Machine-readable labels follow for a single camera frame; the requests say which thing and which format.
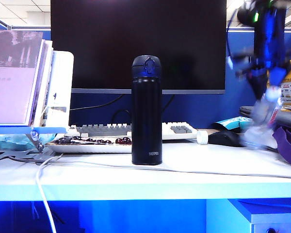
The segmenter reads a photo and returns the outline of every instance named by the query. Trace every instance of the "thermos bottle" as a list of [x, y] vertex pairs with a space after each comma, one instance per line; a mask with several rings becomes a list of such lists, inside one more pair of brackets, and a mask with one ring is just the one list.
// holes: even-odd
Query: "thermos bottle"
[[132, 63], [132, 163], [162, 163], [162, 67], [151, 55], [138, 56]]

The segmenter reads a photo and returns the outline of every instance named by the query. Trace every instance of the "purple bag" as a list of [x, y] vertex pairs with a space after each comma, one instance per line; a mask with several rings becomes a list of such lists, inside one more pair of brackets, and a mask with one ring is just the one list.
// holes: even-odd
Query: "purple bag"
[[291, 127], [281, 126], [273, 134], [278, 144], [278, 152], [291, 164]]

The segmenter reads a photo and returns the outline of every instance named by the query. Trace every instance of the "white desk surface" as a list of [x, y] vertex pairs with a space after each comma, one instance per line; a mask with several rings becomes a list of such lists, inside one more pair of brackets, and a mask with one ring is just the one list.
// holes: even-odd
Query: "white desk surface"
[[[132, 165], [130, 154], [64, 155], [60, 160]], [[163, 144], [163, 164], [183, 171], [291, 176], [270, 151], [196, 143]], [[0, 200], [41, 200], [38, 166], [0, 160]], [[291, 197], [291, 179], [50, 165], [41, 183], [48, 200], [235, 199]]]

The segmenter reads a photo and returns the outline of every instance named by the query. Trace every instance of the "black mouse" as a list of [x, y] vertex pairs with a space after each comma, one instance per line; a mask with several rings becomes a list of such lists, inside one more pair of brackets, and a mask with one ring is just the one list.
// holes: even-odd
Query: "black mouse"
[[208, 143], [229, 147], [243, 147], [240, 144], [239, 135], [237, 133], [227, 130], [210, 134], [208, 137]]

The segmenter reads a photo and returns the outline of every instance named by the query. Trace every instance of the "green light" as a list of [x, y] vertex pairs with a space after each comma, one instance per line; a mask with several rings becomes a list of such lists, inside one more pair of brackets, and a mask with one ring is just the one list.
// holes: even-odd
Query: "green light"
[[253, 22], [254, 22], [254, 23], [257, 22], [258, 19], [259, 19], [259, 14], [258, 14], [258, 12], [256, 12], [256, 14], [254, 15], [254, 20], [253, 20]]

